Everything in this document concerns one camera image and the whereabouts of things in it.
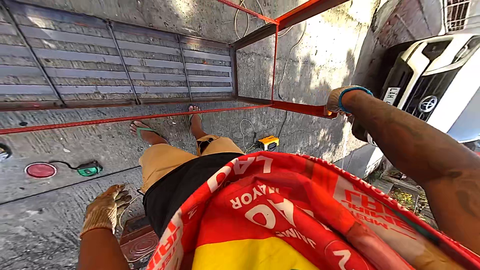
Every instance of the toyota logo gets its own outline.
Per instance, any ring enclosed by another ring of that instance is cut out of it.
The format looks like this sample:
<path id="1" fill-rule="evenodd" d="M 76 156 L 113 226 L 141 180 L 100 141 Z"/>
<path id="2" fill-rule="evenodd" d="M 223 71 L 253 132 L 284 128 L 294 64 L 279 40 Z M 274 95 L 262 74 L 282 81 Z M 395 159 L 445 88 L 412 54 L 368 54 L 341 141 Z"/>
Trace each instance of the toyota logo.
<path id="1" fill-rule="evenodd" d="M 438 103 L 436 96 L 428 96 L 420 101 L 419 110 L 421 112 L 431 112 Z"/>

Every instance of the flip-flop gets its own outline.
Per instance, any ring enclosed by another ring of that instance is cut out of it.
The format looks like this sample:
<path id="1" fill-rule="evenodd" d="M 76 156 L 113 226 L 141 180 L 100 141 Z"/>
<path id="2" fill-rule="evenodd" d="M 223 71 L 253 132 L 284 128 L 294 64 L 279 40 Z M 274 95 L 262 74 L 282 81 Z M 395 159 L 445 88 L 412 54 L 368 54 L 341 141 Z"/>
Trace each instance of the flip-flop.
<path id="1" fill-rule="evenodd" d="M 195 110 L 195 107 L 198 108 L 198 106 L 193 105 L 193 104 L 189 104 L 188 107 L 190 107 L 190 106 L 193 107 L 193 111 L 200 111 L 200 110 Z M 196 113 L 196 114 L 200 117 L 200 122 L 203 123 L 204 120 L 203 120 L 203 118 L 202 118 L 202 115 L 199 114 L 199 113 Z M 188 118 L 188 120 L 189 120 L 189 122 L 190 122 L 190 126 L 192 126 L 192 117 L 193 117 L 194 115 L 195 115 L 195 114 L 191 114 L 191 115 L 189 116 L 189 118 Z"/>
<path id="2" fill-rule="evenodd" d="M 140 139 L 142 139 L 142 140 L 143 140 L 143 138 L 142 138 L 142 133 L 140 132 L 140 131 L 142 131 L 142 130 L 151 131 L 151 132 L 157 134 L 158 136 L 162 137 L 162 135 L 158 134 L 158 132 L 156 132 L 155 130 L 153 130 L 153 129 L 149 128 L 149 127 L 141 127 L 141 126 L 137 126 L 137 125 L 135 125 L 135 126 L 137 127 L 137 136 L 138 136 Z"/>

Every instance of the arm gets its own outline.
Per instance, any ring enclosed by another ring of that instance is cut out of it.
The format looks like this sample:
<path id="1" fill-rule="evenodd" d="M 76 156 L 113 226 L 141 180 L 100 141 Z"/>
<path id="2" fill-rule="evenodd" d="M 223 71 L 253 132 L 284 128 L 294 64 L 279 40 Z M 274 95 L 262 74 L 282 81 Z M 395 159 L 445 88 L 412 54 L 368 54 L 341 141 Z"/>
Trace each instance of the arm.
<path id="1" fill-rule="evenodd" d="M 361 90 L 345 93 L 341 101 L 388 160 L 423 187 L 440 230 L 480 254 L 480 158 Z"/>
<path id="2" fill-rule="evenodd" d="M 84 227 L 80 233 L 78 270 L 129 270 L 120 245 L 113 234 L 117 213 L 130 204 L 124 185 L 113 185 L 87 206 Z"/>
<path id="3" fill-rule="evenodd" d="M 109 229 L 86 232 L 80 242 L 78 270 L 129 270 L 120 245 Z"/>

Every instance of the headlight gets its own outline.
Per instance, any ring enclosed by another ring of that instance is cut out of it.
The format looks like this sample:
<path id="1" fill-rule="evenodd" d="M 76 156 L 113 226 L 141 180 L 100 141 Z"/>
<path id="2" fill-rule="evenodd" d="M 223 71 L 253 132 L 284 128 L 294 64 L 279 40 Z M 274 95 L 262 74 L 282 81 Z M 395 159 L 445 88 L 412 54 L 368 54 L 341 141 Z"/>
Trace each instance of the headlight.
<path id="1" fill-rule="evenodd" d="M 447 48 L 447 46 L 452 42 L 451 40 L 444 40 L 438 42 L 432 42 L 427 44 L 423 51 L 421 51 L 430 61 L 435 60 L 435 58 L 439 57 L 443 51 Z"/>
<path id="2" fill-rule="evenodd" d="M 469 55 L 471 52 L 476 51 L 477 47 L 480 44 L 480 37 L 472 37 L 466 44 L 465 46 L 460 49 L 460 51 L 455 55 L 453 58 L 452 64 L 456 63 L 463 58 L 465 58 L 467 55 Z"/>

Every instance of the license plate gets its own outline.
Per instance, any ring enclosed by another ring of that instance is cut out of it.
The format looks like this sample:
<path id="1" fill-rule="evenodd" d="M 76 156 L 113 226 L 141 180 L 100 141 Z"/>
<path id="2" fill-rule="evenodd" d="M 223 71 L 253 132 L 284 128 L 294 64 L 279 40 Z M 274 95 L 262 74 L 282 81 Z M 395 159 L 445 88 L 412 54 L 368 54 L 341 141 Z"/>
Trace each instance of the license plate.
<path id="1" fill-rule="evenodd" d="M 400 87 L 389 87 L 387 89 L 387 93 L 385 93 L 384 101 L 392 105 L 399 92 L 400 92 Z"/>

